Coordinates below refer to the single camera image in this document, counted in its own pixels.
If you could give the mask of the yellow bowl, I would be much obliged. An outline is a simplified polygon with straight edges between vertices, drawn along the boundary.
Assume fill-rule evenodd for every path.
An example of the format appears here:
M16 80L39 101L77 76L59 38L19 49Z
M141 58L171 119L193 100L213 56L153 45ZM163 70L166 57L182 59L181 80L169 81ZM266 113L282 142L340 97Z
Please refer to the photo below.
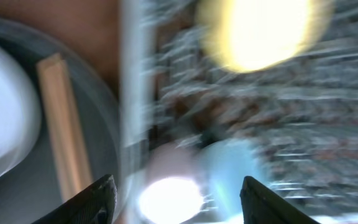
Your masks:
M330 0L201 0L195 20L206 56L227 71L250 73L314 47L333 12Z

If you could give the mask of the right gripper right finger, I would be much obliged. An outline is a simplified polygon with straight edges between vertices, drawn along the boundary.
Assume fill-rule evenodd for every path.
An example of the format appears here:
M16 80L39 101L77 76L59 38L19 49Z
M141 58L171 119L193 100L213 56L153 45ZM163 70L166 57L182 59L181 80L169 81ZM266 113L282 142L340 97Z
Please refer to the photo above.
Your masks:
M319 224L251 176L242 184L244 224Z

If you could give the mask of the pink cup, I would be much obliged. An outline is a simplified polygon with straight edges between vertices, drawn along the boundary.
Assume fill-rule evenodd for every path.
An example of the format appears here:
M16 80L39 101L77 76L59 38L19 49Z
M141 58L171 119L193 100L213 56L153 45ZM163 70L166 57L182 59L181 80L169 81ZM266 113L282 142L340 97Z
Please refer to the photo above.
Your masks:
M192 147L177 142L154 149L145 167L139 212L155 224L183 223L201 211L204 195Z

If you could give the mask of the grey plate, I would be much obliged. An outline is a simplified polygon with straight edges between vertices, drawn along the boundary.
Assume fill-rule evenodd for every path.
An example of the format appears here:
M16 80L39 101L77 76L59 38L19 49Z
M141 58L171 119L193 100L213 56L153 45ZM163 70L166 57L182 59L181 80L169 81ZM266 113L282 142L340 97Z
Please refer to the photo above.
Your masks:
M30 153L41 122L39 96L27 72L0 47L0 177Z

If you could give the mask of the blue cup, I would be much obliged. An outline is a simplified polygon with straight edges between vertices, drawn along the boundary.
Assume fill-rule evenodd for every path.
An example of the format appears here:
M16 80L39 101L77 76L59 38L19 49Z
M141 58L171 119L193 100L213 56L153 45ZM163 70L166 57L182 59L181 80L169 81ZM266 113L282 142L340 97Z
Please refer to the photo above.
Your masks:
M263 184L270 181L260 149L250 140L227 139L201 150L200 165L206 174L207 192L214 214L224 223L243 223L240 192L246 176Z

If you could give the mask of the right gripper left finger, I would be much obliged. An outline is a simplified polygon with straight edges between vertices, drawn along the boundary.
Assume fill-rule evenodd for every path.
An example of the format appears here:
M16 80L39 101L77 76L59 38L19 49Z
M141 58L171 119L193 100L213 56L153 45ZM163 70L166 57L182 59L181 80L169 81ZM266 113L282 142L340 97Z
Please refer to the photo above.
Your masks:
M112 224L116 204L114 176L106 174L33 224Z

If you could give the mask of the wooden chopstick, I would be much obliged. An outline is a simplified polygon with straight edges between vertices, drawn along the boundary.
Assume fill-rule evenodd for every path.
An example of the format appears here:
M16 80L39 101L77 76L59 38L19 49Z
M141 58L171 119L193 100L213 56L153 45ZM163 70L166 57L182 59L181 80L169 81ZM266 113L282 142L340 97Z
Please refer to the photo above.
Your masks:
M80 161L76 155L75 122L71 118L67 70L60 54L37 63L39 85L52 143L53 158L64 202L81 191Z
M79 192L89 186L93 182L93 178L68 67L64 59L60 59L58 65L61 70L62 99L67 118L65 131L68 133L68 140L66 140L68 145L65 154L68 159L71 182L74 189Z

